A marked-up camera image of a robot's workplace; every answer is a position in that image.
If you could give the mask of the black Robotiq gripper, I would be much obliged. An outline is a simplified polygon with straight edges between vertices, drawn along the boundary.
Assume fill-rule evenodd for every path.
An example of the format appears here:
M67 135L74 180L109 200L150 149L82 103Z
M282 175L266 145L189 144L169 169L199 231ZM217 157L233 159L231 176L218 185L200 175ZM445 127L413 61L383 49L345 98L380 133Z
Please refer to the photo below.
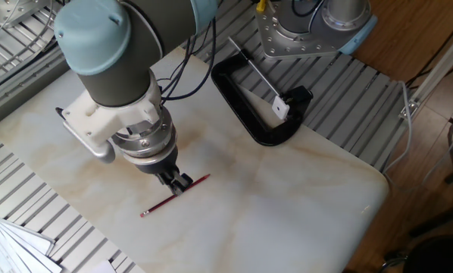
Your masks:
M193 179L186 173L173 172L179 171L176 165L177 156L178 150L174 149L166 158L157 163L136 165L136 167L143 173L157 174L159 181L167 186L173 195L179 196L193 183Z

